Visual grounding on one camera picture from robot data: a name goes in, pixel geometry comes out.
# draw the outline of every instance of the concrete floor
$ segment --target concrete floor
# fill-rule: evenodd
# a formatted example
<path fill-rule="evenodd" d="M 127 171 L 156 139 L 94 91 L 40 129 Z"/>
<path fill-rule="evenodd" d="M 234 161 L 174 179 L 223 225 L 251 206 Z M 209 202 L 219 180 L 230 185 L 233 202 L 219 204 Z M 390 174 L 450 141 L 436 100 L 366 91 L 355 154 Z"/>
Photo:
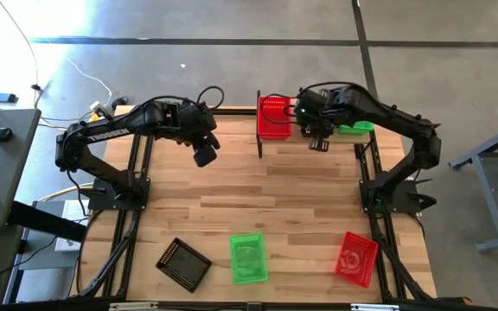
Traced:
<path fill-rule="evenodd" d="M 30 36 L 336 39 L 357 38 L 350 0 L 111 0 L 6 1 Z M 498 0 L 360 0 L 369 40 L 498 41 Z M 0 91 L 16 92 L 31 105 L 28 49 L 0 10 Z M 357 47 L 87 46 L 35 45 L 46 117 L 78 117 L 94 101 L 106 101 L 98 83 L 63 59 L 101 78 L 116 96 L 133 103 L 160 94 L 195 97 L 222 86 L 225 105 L 252 105 L 257 89 L 294 93 L 330 79 L 365 83 Z M 23 60 L 10 59 L 10 52 Z M 434 181 L 419 190 L 437 198 L 423 222 L 431 269 L 442 296 L 470 297 L 498 307 L 498 251 L 478 254 L 474 242 L 496 236 L 471 168 L 446 165 L 498 131 L 498 49 L 371 48 L 380 99 L 441 123 L 443 160 L 422 173 Z M 17 198 L 30 202 L 70 182 L 53 164 L 56 132 L 39 128 Z M 95 146 L 102 155 L 104 145 Z M 88 182 L 83 175 L 78 178 Z M 43 300 L 67 291 L 70 273 L 36 271 L 25 276 L 20 300 Z M 41 282 L 50 282 L 39 290 Z"/>

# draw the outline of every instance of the red basket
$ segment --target red basket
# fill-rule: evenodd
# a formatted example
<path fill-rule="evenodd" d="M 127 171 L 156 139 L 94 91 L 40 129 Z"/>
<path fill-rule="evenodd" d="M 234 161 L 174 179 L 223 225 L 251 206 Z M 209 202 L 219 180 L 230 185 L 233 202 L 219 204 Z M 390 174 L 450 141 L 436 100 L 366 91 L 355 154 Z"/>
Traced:
<path fill-rule="evenodd" d="M 378 244 L 352 232 L 346 232 L 335 274 L 367 289 L 378 255 Z"/>
<path fill-rule="evenodd" d="M 262 139 L 285 140 L 291 136 L 291 124 L 275 124 L 266 120 L 261 107 L 264 97 L 259 97 L 257 107 L 257 133 Z M 264 114 L 272 121 L 288 122 L 291 117 L 284 113 L 284 107 L 290 104 L 290 98 L 269 97 L 266 99 Z"/>

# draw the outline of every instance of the green object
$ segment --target green object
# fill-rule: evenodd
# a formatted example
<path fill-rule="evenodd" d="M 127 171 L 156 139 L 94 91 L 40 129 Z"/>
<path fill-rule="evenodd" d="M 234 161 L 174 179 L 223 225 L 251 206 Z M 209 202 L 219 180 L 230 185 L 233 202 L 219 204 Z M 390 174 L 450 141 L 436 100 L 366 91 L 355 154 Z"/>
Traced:
<path fill-rule="evenodd" d="M 371 124 L 368 121 L 355 122 L 353 127 L 347 125 L 341 125 L 339 127 L 340 134 L 364 135 L 372 130 L 374 130 L 374 124 Z"/>
<path fill-rule="evenodd" d="M 231 236 L 230 256 L 234 284 L 268 280 L 265 238 L 262 233 Z"/>

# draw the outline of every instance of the wooden table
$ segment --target wooden table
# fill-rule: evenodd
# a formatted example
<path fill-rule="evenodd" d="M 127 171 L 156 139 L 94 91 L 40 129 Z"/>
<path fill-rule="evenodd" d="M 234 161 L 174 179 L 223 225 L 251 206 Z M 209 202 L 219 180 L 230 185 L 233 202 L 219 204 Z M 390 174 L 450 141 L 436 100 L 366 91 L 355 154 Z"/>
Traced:
<path fill-rule="evenodd" d="M 129 109 L 119 107 L 118 114 Z M 216 119 L 214 133 L 222 148 L 218 159 L 205 168 L 195 166 L 191 149 L 165 140 L 154 144 L 150 202 L 139 226 L 128 300 L 380 301 L 376 272 L 369 289 L 333 274 L 344 232 L 370 237 L 368 219 L 361 213 L 361 172 L 353 144 L 332 144 L 328 153 L 322 153 L 308 150 L 306 143 L 270 143 L 259 160 L 254 117 Z M 383 168 L 389 169 L 404 155 L 400 137 L 380 127 L 376 136 Z M 113 139 L 105 160 L 126 168 L 130 148 L 131 136 Z M 82 288 L 109 256 L 116 216 L 106 211 L 93 223 L 82 256 Z M 394 214 L 393 224 L 400 258 L 423 289 L 435 296 L 420 228 L 407 215 Z M 234 285 L 228 238 L 249 232 L 265 235 L 269 280 Z M 194 294 L 155 268 L 176 237 L 213 261 Z M 395 293 L 390 264 L 386 271 Z"/>

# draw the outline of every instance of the black plastic tray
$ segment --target black plastic tray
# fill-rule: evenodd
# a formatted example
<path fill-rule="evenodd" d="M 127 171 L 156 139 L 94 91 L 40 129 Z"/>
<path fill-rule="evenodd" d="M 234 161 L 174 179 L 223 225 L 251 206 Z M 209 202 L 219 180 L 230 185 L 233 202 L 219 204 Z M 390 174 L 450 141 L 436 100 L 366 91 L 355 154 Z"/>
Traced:
<path fill-rule="evenodd" d="M 156 268 L 193 293 L 207 274 L 211 264 L 213 262 L 199 251 L 189 247 L 179 238 L 175 238 L 156 263 Z"/>

